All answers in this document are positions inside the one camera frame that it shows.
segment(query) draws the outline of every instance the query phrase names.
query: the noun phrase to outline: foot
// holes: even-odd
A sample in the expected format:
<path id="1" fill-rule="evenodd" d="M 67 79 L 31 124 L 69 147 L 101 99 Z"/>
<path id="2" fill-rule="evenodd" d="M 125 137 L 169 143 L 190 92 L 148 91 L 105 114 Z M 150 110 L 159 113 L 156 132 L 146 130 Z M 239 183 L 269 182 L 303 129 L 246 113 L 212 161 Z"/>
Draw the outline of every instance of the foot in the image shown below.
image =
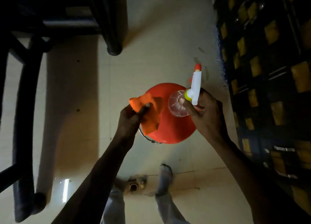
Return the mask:
<path id="1" fill-rule="evenodd" d="M 170 166 L 161 164 L 159 173 L 159 186 L 156 194 L 162 196 L 168 193 L 169 186 L 173 181 L 173 172 Z"/>

